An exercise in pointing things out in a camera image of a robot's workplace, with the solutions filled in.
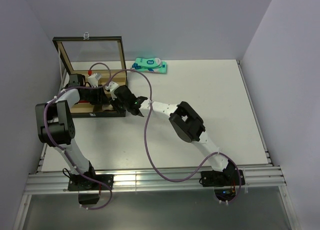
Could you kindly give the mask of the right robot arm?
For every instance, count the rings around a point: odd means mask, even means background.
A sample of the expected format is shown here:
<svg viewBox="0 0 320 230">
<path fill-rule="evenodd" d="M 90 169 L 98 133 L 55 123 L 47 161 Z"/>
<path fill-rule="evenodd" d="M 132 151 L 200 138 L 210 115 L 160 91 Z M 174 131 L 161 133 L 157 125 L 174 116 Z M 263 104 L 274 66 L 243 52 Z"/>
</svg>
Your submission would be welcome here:
<svg viewBox="0 0 320 230">
<path fill-rule="evenodd" d="M 144 147 L 151 166 L 163 179 L 170 182 L 186 181 L 194 176 L 206 161 L 210 163 L 213 172 L 216 173 L 217 181 L 220 184 L 229 184 L 230 181 L 233 180 L 235 173 L 238 177 L 241 177 L 237 165 L 232 159 L 222 153 L 220 148 L 210 139 L 206 132 L 203 119 L 189 103 L 185 101 L 179 104 L 156 102 L 152 100 L 152 95 L 148 98 L 144 96 L 136 97 L 128 86 L 119 86 L 114 82 L 106 86 L 106 89 L 111 94 L 114 109 L 126 110 L 132 115 L 140 117 L 143 117 L 144 113 L 147 112 L 143 130 Z M 205 156 L 205 159 L 190 176 L 183 179 L 169 179 L 162 175 L 153 163 L 147 143 L 147 127 L 153 112 L 165 116 L 178 137 L 182 141 L 194 145 Z"/>
</svg>

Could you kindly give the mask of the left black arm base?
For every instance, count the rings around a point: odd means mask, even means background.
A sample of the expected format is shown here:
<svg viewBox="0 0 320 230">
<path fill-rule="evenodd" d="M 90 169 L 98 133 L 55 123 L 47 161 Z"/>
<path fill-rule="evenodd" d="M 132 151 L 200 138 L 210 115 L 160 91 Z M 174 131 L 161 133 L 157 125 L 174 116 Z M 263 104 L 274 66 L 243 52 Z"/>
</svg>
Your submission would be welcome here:
<svg viewBox="0 0 320 230">
<path fill-rule="evenodd" d="M 78 202 L 82 205 L 95 205 L 100 200 L 101 191 L 112 189 L 114 183 L 113 174 L 98 174 L 95 180 L 104 183 L 106 186 L 90 181 L 79 175 L 79 179 L 71 177 L 67 190 L 78 193 Z"/>
</svg>

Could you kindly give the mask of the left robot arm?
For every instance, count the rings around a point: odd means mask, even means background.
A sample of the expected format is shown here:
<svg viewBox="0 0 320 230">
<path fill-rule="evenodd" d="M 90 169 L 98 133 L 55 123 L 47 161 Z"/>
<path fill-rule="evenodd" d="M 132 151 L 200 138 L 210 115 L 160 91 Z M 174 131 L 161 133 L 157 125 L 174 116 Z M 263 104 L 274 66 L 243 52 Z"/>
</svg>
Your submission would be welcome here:
<svg viewBox="0 0 320 230">
<path fill-rule="evenodd" d="M 109 100 L 99 84 L 100 78 L 99 73 L 94 73 L 87 80 L 81 74 L 70 75 L 69 83 L 57 96 L 35 106 L 40 141 L 60 153 L 70 168 L 70 180 L 79 182 L 85 189 L 93 189 L 98 180 L 92 164 L 75 141 L 76 129 L 70 108 L 80 101 L 107 104 Z"/>
</svg>

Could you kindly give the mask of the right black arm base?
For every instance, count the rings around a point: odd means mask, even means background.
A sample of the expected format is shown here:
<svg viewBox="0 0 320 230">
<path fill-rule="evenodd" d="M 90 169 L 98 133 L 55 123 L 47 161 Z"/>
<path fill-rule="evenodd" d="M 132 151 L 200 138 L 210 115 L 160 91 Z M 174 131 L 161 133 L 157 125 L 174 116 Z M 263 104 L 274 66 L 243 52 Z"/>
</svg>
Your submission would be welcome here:
<svg viewBox="0 0 320 230">
<path fill-rule="evenodd" d="M 243 171 L 240 170 L 240 177 L 238 173 L 235 172 L 232 175 L 225 175 L 222 172 L 217 171 L 201 171 L 201 178 L 199 183 L 203 187 L 214 187 L 218 188 L 214 190 L 215 196 L 218 200 L 221 201 L 230 201 L 233 200 L 237 195 L 237 186 L 245 185 L 245 177 Z"/>
</svg>

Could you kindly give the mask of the teal patterned folded socks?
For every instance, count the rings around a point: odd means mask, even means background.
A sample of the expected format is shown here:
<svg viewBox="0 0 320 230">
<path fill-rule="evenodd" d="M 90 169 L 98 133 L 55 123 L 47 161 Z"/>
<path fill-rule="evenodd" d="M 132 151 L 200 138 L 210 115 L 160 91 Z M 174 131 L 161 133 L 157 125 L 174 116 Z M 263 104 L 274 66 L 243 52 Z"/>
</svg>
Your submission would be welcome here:
<svg viewBox="0 0 320 230">
<path fill-rule="evenodd" d="M 139 72 L 167 73 L 167 63 L 160 58 L 136 58 L 131 68 Z"/>
</svg>

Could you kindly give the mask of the black compartment organizer box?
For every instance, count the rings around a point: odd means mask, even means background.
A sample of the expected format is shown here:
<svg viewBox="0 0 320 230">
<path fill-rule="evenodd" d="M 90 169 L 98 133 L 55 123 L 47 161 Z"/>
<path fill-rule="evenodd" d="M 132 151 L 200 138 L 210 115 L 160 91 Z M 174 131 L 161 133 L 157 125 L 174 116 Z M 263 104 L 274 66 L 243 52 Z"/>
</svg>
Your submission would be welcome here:
<svg viewBox="0 0 320 230">
<path fill-rule="evenodd" d="M 57 49 L 60 60 L 67 76 L 64 86 L 69 83 L 70 75 L 81 74 L 87 80 L 93 73 L 102 75 L 99 84 L 104 85 L 110 76 L 120 86 L 128 84 L 123 40 L 121 36 L 90 36 L 85 33 L 82 37 L 54 37 L 53 44 Z M 106 110 L 93 110 L 75 104 L 70 108 L 73 117 L 125 117 L 126 112 L 117 112 L 110 104 Z"/>
</svg>

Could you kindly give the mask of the aluminium front rail frame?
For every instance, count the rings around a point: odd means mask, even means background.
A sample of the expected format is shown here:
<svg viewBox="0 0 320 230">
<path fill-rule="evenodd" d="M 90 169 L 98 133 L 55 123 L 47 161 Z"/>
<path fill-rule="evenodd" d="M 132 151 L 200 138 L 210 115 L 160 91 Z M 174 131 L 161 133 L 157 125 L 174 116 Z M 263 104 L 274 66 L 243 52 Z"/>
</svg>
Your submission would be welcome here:
<svg viewBox="0 0 320 230">
<path fill-rule="evenodd" d="M 136 95 L 178 104 L 187 101 L 210 139 L 244 172 L 234 201 L 221 203 L 214 187 L 190 179 L 170 182 L 151 166 L 144 145 L 145 117 L 76 119 L 76 141 L 98 174 L 113 174 L 98 210 L 79 206 L 67 190 L 65 166 L 45 147 L 40 172 L 27 178 L 16 229 L 300 229 L 287 183 L 269 158 L 243 74 L 236 60 L 172 60 L 165 75 L 130 72 Z M 147 126 L 151 159 L 169 179 L 190 176 L 205 158 L 180 140 L 168 119 L 153 112 Z"/>
</svg>

